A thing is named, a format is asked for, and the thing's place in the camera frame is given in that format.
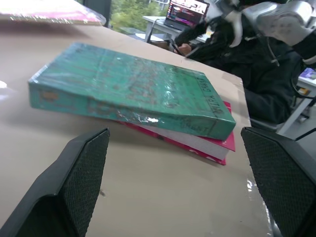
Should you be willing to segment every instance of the desk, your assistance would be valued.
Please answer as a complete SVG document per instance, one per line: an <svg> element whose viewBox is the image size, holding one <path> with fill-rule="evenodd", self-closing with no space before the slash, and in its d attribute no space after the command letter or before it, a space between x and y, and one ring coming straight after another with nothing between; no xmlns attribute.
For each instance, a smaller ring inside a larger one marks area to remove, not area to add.
<svg viewBox="0 0 316 237"><path fill-rule="evenodd" d="M68 141L107 126L106 196L97 200L87 237L267 236L267 216L240 136L250 122L239 78L103 27L11 22L0 23L0 32L0 80L7 84L0 89L0 226ZM204 72L231 103L237 122L228 165L116 122L32 109L27 80L73 42Z"/></svg>
<svg viewBox="0 0 316 237"><path fill-rule="evenodd" d="M297 85L310 90L311 92L308 96L316 96L316 79L312 80L304 77L299 77ZM311 99L303 99L300 102L300 104L295 108L295 110L287 119L287 121L277 131L277 133L283 135L289 129L289 127L297 120L297 118L301 115L301 113L304 111L304 109L309 105L311 101Z"/></svg>
<svg viewBox="0 0 316 237"><path fill-rule="evenodd" d="M164 16L143 16L143 19L147 21L147 28L145 32L146 34L145 42L147 42L152 25L156 20L157 21L154 25L154 28L171 35L173 38L175 38L181 32L180 30L164 25L163 23L164 23L164 20L166 19L166 17ZM205 42L208 38L209 36L203 35L203 36L197 37L197 39L193 40L192 42L201 43L201 42Z"/></svg>

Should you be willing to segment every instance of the green trees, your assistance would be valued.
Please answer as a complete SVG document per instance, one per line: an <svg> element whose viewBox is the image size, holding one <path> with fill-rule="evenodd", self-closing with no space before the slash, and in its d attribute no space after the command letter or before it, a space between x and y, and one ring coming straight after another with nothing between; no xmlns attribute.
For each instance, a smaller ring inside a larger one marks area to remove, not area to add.
<svg viewBox="0 0 316 237"><path fill-rule="evenodd" d="M112 0L111 21L115 31L124 33L121 27L146 30L146 21L142 16L165 16L168 6L164 10L156 2L149 0Z"/></svg>

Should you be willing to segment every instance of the teal book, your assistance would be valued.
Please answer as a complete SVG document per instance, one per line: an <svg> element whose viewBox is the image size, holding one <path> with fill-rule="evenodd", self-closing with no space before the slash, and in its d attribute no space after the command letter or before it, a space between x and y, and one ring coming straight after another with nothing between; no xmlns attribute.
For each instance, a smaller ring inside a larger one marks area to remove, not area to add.
<svg viewBox="0 0 316 237"><path fill-rule="evenodd" d="M205 74L74 43L29 80L33 108L225 140L235 121Z"/></svg>

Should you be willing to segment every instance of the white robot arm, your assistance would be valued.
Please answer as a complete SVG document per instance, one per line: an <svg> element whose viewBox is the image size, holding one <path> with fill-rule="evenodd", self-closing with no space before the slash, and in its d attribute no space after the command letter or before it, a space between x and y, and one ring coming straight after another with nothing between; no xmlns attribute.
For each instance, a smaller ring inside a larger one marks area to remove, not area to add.
<svg viewBox="0 0 316 237"><path fill-rule="evenodd" d="M286 4L262 2L247 8L238 7L233 0L205 0L222 12L222 18L230 22L235 39L230 47L242 40L241 15L251 23L257 37L273 37L291 46L307 65L316 66L316 12L313 2L290 1Z"/></svg>

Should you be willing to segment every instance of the pink notebook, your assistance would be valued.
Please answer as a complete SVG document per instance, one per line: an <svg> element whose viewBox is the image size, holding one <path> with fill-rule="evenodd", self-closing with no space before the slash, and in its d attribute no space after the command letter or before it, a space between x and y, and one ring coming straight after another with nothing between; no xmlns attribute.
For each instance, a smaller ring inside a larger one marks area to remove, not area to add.
<svg viewBox="0 0 316 237"><path fill-rule="evenodd" d="M224 102L228 110L232 112L228 102ZM193 136L186 133L170 131L152 126L138 126L127 122L122 124L136 129L147 135L159 138L173 145L179 146L197 155L225 165L225 157L229 151L235 151L234 134L231 133L226 141L211 138Z"/></svg>

